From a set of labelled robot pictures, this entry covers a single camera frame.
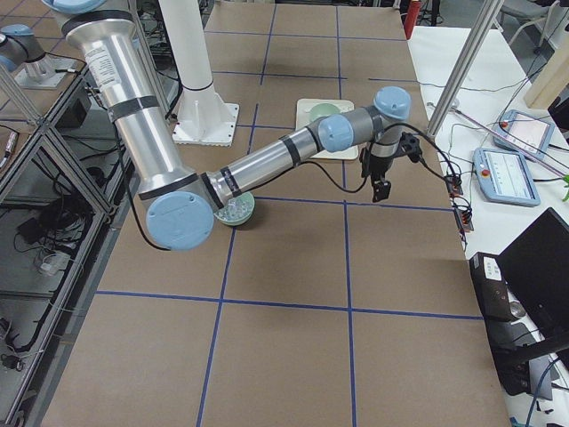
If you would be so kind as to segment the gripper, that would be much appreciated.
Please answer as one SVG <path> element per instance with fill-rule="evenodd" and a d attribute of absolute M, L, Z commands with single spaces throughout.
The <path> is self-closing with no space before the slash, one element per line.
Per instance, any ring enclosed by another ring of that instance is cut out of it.
<path fill-rule="evenodd" d="M 391 182 L 387 179 L 387 172 L 394 162 L 398 146 L 397 140 L 368 141 L 360 154 L 361 177 L 372 182 L 374 203 L 389 198 Z"/>

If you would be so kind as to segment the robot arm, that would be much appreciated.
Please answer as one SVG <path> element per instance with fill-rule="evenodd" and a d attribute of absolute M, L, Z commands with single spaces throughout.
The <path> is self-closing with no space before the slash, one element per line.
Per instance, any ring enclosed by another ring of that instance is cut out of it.
<path fill-rule="evenodd" d="M 214 215 L 229 200 L 259 188 L 321 151 L 362 145 L 362 175 L 373 201 L 391 190 L 387 171 L 402 155 L 410 94 L 380 89 L 373 104 L 302 127 L 213 173 L 183 164 L 134 48 L 132 16 L 123 1 L 52 1 L 62 35 L 80 50 L 139 173 L 149 235 L 161 247 L 184 251 L 211 234 Z"/>

